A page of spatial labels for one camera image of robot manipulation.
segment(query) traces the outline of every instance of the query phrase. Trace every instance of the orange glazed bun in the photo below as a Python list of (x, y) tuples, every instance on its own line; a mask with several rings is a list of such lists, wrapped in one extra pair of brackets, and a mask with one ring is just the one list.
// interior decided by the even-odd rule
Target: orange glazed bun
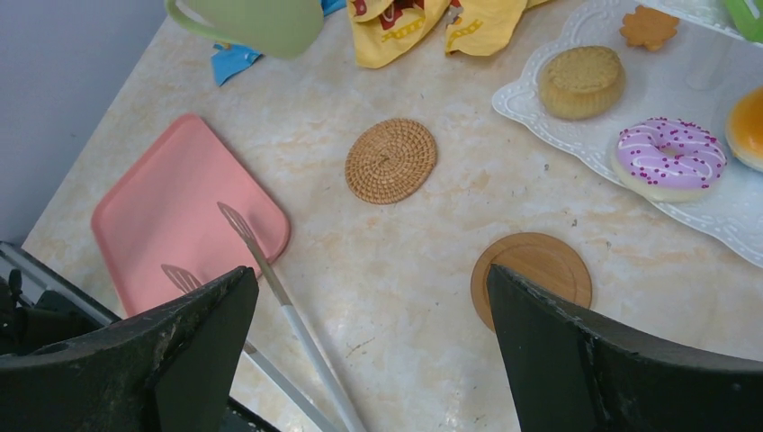
[(763, 171), (763, 87), (734, 105), (726, 121), (726, 141), (737, 159)]

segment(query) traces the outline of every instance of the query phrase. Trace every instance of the green pitcher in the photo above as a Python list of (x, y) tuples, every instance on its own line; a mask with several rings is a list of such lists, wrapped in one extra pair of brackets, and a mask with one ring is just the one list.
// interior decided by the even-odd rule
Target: green pitcher
[(319, 0), (183, 1), (210, 25), (183, 13), (176, 1), (165, 0), (167, 14), (187, 31), (283, 59), (299, 56), (323, 28)]

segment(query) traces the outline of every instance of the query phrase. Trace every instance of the pink plate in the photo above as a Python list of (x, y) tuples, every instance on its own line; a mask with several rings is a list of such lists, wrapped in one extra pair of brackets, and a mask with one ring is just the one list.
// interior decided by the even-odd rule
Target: pink plate
[(289, 241), (289, 222), (200, 117), (177, 119), (95, 207), (90, 221), (128, 316), (183, 293), (161, 265), (203, 284), (236, 266), (259, 267), (217, 202), (241, 213), (268, 257)]

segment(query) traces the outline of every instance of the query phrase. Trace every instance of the round coaster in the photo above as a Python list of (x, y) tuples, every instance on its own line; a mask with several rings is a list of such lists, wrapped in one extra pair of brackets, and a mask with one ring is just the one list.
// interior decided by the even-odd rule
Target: round coaster
[(361, 200), (392, 204), (414, 193), (436, 161), (435, 138), (424, 125), (391, 119), (372, 126), (357, 139), (347, 155), (345, 179)]
[(582, 258), (563, 241), (537, 232), (504, 237), (482, 253), (471, 273), (471, 301), (482, 322), (496, 331), (490, 313), (491, 264), (511, 268), (546, 290), (584, 308), (591, 307), (591, 276)]

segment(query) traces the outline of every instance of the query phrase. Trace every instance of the purple icing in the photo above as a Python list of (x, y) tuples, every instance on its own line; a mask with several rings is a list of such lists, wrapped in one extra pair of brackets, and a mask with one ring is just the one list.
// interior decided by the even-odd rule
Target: purple icing
[[(667, 137), (663, 137), (660, 128), (669, 131)], [(668, 141), (678, 143), (677, 147), (671, 147), (676, 155), (660, 150), (670, 145)], [(706, 189), (721, 177), (726, 167), (726, 156), (718, 139), (696, 124), (680, 119), (652, 118), (623, 130), (616, 151), (623, 167), (661, 173), (659, 183), (645, 175), (635, 178), (647, 185), (667, 188)]]

